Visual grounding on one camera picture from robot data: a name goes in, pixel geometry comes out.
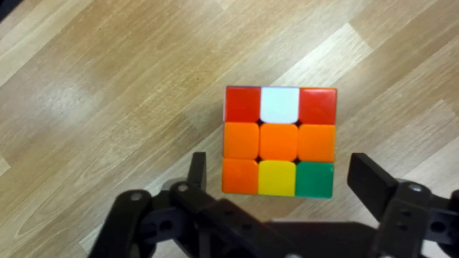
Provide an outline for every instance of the cube face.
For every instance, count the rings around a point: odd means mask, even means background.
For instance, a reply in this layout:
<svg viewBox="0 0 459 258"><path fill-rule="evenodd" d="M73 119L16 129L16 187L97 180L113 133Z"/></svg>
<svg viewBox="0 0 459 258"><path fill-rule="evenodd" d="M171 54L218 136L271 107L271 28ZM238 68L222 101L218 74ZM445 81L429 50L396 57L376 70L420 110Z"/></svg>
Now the cube face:
<svg viewBox="0 0 459 258"><path fill-rule="evenodd" d="M257 123L225 123L224 156L228 159L257 159Z"/></svg>
<svg viewBox="0 0 459 258"><path fill-rule="evenodd" d="M261 120L265 123L295 123L298 103L298 87L262 87Z"/></svg>
<svg viewBox="0 0 459 258"><path fill-rule="evenodd" d="M331 124L301 124L298 132L300 160L333 162L334 134Z"/></svg>
<svg viewBox="0 0 459 258"><path fill-rule="evenodd" d="M298 156L298 127L264 123L259 129L259 156L270 160L294 160Z"/></svg>
<svg viewBox="0 0 459 258"><path fill-rule="evenodd" d="M245 195L258 193L258 163L248 159L224 159L222 190Z"/></svg>
<svg viewBox="0 0 459 258"><path fill-rule="evenodd" d="M300 162L297 166L295 195L331 197L333 163Z"/></svg>
<svg viewBox="0 0 459 258"><path fill-rule="evenodd" d="M258 169L258 193L274 196L295 195L295 164L282 160L262 160Z"/></svg>
<svg viewBox="0 0 459 258"><path fill-rule="evenodd" d="M333 87L300 89L300 121L311 124L335 123L335 97Z"/></svg>
<svg viewBox="0 0 459 258"><path fill-rule="evenodd" d="M252 121L259 119L261 89L254 86L228 86L225 121Z"/></svg>
<svg viewBox="0 0 459 258"><path fill-rule="evenodd" d="M335 101L333 87L228 86L222 190L331 197Z"/></svg>

